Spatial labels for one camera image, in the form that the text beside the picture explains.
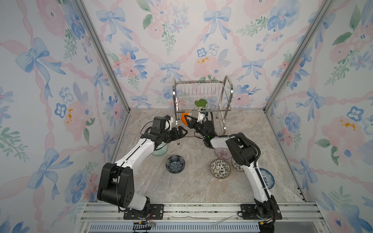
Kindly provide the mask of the white bowl orange outside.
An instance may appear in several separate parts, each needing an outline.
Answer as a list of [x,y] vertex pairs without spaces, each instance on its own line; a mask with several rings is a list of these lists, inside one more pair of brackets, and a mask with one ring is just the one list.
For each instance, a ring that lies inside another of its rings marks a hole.
[[182,123],[184,124],[184,125],[186,125],[186,126],[188,126],[188,117],[189,117],[189,113],[182,113],[181,114],[181,117],[180,117],[180,119],[181,119],[181,121],[182,121]]

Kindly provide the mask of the stainless steel dish rack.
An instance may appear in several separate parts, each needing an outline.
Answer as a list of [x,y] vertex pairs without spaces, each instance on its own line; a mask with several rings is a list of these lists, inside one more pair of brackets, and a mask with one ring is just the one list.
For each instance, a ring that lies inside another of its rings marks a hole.
[[197,117],[199,113],[213,113],[218,135],[226,133],[226,118],[231,111],[233,83],[229,76],[217,80],[212,76],[198,81],[173,80],[174,119],[182,125],[182,115]]

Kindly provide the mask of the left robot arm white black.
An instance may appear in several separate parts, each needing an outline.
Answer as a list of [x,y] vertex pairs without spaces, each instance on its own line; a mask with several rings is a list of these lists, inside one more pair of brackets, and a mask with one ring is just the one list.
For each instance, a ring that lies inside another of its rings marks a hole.
[[187,130],[182,126],[172,127],[173,118],[156,116],[141,136],[138,143],[121,159],[106,163],[101,172],[97,199],[115,205],[119,211],[135,210],[148,215],[150,198],[135,192],[134,171],[145,158],[162,143],[184,138]]

